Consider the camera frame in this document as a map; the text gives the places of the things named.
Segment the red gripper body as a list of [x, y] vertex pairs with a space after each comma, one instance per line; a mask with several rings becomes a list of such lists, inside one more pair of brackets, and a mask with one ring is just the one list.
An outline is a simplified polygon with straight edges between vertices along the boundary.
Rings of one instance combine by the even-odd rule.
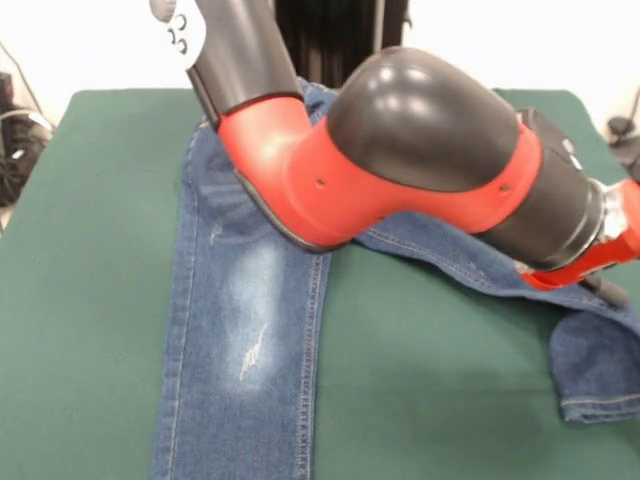
[[587, 247], [567, 265], [547, 272], [519, 263], [526, 283], [540, 290], [558, 289], [639, 258], [639, 184], [626, 178], [610, 186], [598, 181], [595, 185], [602, 193], [602, 219]]

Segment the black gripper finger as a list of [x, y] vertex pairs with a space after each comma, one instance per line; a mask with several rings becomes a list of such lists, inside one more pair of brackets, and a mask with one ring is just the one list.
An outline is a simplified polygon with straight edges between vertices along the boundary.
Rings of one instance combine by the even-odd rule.
[[591, 274], [583, 279], [583, 286], [610, 305], [628, 304], [627, 292], [607, 278]]

